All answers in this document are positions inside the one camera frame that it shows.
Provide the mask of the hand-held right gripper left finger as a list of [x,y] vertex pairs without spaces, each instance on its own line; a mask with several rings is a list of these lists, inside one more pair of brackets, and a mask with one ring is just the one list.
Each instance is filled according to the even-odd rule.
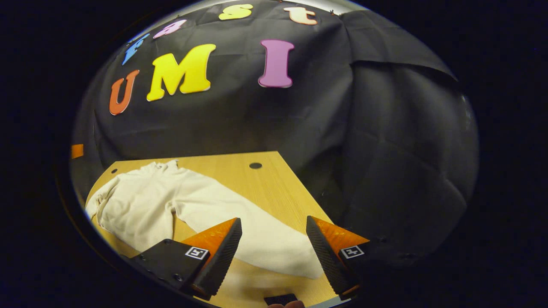
[[241,219],[229,219],[183,241],[161,240],[131,264],[172,290],[208,301],[218,293],[241,236]]

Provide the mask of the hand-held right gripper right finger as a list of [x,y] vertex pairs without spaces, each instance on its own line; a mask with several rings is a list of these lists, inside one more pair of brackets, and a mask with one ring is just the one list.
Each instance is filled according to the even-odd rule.
[[395,271],[415,263],[385,239],[366,239],[322,219],[307,216],[306,232],[331,288],[341,300],[387,288]]

